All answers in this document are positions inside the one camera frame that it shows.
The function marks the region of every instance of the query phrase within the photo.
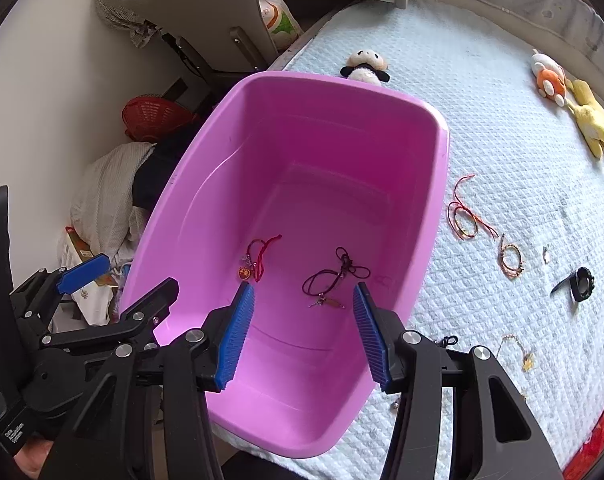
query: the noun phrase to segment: plush toy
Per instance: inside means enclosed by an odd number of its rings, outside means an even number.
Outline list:
[[[558,106],[566,102],[566,76],[562,67],[546,54],[541,54],[533,49],[531,56],[531,70],[537,80],[538,92],[542,97],[552,99]]]
[[[573,92],[577,105],[566,100],[566,106],[575,116],[579,131],[582,132],[590,151],[595,158],[602,158],[604,147],[604,109],[597,102],[588,83],[575,79],[572,83],[566,80],[566,85]]]
[[[380,81],[389,82],[390,76],[384,72],[387,68],[388,63],[378,53],[360,50],[349,56],[346,66],[339,73],[348,79],[381,86]]]

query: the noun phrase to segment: quilted mattress cover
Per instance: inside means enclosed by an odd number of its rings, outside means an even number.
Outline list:
[[[389,62],[388,88],[443,114],[450,128],[449,197],[461,176],[476,174],[460,186],[461,198],[517,244],[524,259],[523,274],[509,280],[497,264],[499,242],[481,228],[474,239],[459,240],[447,222],[446,200],[407,327],[432,339],[455,334],[461,351],[482,344],[496,352],[504,335],[517,335],[534,352],[532,370],[522,371],[512,340],[499,361],[564,467],[604,409],[604,158],[592,158],[567,109],[537,93],[530,45],[435,0],[409,0],[405,10],[381,2],[342,10],[286,70],[339,76],[349,54],[363,48]],[[579,266],[596,277],[592,297],[577,305],[568,287],[550,296]],[[373,480],[386,457],[396,398],[376,388],[341,440],[314,458],[283,458],[215,431],[305,478]],[[443,390],[438,480],[448,478],[451,399]]]

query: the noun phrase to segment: pink plastic bin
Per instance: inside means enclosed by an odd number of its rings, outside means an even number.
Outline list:
[[[179,282],[161,344],[230,304],[253,238],[265,253],[235,378],[208,394],[223,428],[293,458],[330,449],[373,388],[348,276],[314,306],[301,290],[339,269],[337,246],[367,266],[378,306],[407,320],[431,257],[448,169],[448,130],[430,105],[327,77],[261,72],[238,83],[191,144],[138,249],[123,306]]]

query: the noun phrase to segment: white plastic bag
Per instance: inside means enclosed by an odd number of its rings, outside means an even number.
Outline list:
[[[302,33],[284,0],[259,0],[264,25],[278,50],[286,50]]]

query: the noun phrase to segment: red cord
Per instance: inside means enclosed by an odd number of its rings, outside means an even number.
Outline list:
[[[275,240],[279,240],[281,237],[282,237],[282,235],[277,235],[272,238],[269,238],[266,241],[260,240],[259,238],[257,238],[255,240],[253,240],[247,247],[246,254],[248,254],[250,257],[251,256],[251,245],[253,245],[255,242],[262,243],[262,248],[259,250],[258,257],[255,260],[255,263],[253,265],[253,277],[255,278],[255,283],[258,283],[259,280],[261,280],[262,276],[264,275],[264,264],[262,263],[262,257],[264,256],[264,251],[266,251],[266,248],[269,246],[269,244],[271,242],[274,242]]]
[[[474,236],[477,234],[477,230],[475,230],[475,232],[473,234],[466,233],[466,232],[462,231],[460,226],[455,221],[455,213],[457,213],[457,211],[459,211],[461,209],[464,212],[468,213],[474,222],[481,224],[486,229],[486,231],[488,231],[490,233],[490,235],[493,237],[493,240],[496,240],[498,237],[497,230],[495,228],[491,227],[490,225],[486,224],[486,222],[484,222],[479,216],[477,216],[475,213],[473,213],[466,205],[464,205],[462,200],[457,195],[457,187],[461,184],[461,182],[463,180],[473,178],[474,176],[475,176],[474,174],[470,174],[470,175],[461,177],[461,179],[457,181],[457,184],[455,184],[455,187],[453,187],[454,200],[453,200],[453,202],[450,202],[448,204],[448,208],[447,208],[448,224],[451,226],[451,229],[457,235],[457,237],[460,238],[460,240],[464,240],[464,238],[474,238]],[[451,205],[455,206],[455,208],[453,209],[453,213],[452,213],[453,220],[451,220]]]

